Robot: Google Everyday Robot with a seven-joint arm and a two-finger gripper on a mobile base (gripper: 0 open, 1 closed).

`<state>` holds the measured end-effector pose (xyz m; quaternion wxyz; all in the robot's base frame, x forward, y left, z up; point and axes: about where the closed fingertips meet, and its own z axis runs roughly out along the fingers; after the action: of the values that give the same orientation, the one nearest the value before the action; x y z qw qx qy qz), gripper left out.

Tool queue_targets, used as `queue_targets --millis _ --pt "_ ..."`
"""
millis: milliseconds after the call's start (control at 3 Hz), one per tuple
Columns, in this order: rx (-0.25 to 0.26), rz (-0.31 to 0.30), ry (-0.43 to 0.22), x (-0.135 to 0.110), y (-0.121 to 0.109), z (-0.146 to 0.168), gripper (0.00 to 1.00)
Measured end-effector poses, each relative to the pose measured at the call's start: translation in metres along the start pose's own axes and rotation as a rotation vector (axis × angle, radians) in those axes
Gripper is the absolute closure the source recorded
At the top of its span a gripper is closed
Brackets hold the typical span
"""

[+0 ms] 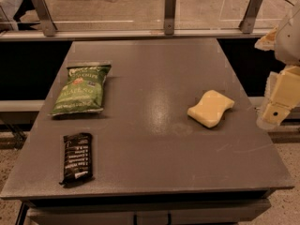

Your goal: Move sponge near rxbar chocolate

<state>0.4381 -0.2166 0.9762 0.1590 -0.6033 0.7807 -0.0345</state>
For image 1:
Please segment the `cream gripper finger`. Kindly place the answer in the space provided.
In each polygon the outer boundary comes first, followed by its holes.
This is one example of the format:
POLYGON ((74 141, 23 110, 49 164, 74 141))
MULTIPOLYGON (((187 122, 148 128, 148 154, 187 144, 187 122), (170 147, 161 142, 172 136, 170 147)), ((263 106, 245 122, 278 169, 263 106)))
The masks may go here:
POLYGON ((262 129, 278 127, 299 103, 300 67, 286 66, 279 73, 271 71, 258 111, 257 126, 262 129))
POLYGON ((259 38, 254 47, 261 51, 273 51, 275 49, 275 39, 277 34, 277 27, 274 27, 265 36, 259 38))

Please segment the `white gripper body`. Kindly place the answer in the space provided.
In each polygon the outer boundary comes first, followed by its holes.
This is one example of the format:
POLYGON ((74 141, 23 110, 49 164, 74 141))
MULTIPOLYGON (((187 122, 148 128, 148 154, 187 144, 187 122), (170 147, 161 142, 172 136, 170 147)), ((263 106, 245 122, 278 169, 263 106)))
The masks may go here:
POLYGON ((278 25, 275 57, 286 65, 300 65, 300 7, 292 7, 278 25))

